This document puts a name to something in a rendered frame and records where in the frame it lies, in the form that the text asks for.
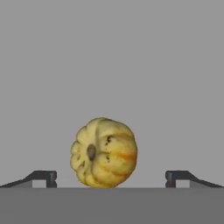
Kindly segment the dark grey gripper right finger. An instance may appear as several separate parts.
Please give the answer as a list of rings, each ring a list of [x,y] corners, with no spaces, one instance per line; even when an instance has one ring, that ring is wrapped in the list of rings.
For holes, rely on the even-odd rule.
[[[212,182],[199,179],[189,171],[166,171],[165,172],[165,187],[166,188],[177,188],[180,180],[186,180],[189,182],[188,188],[200,188],[200,187],[211,187],[211,188],[222,188],[222,185],[217,185]]]

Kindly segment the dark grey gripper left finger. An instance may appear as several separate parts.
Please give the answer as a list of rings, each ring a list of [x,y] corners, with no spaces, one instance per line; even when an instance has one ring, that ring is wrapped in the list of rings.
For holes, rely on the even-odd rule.
[[[43,171],[37,170],[30,173],[25,178],[10,182],[5,185],[0,185],[0,188],[12,188],[12,187],[30,187],[33,188],[32,182],[34,180],[44,180],[46,188],[56,188],[57,185],[57,172],[56,171]]]

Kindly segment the yellow ribbed squash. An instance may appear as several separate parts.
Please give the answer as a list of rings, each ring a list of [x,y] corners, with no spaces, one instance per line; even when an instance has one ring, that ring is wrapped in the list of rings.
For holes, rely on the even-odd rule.
[[[106,117],[83,126],[71,147],[70,165],[77,179],[93,188],[114,188],[130,177],[137,165],[137,143],[124,123]]]

